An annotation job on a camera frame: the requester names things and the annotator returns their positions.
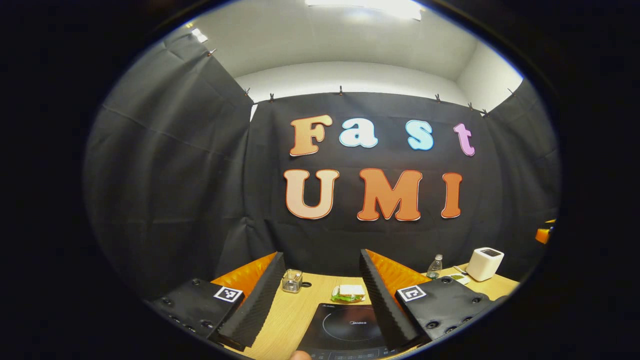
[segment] white ceiling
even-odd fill
[[[417,21],[373,9],[309,7],[305,0],[239,0],[191,22],[234,78],[299,63],[359,61],[456,81],[478,43],[429,10]]]

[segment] plastic bottle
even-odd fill
[[[438,254],[436,255],[436,259],[431,263],[431,266],[429,266],[427,277],[431,280],[437,279],[440,276],[440,271],[442,271],[442,255]]]

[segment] white appliance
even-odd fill
[[[504,258],[504,253],[490,247],[474,250],[465,270],[476,281],[491,279]]]

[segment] induction cooktop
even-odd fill
[[[298,350],[317,360],[379,359],[385,346],[371,305],[320,304]]]

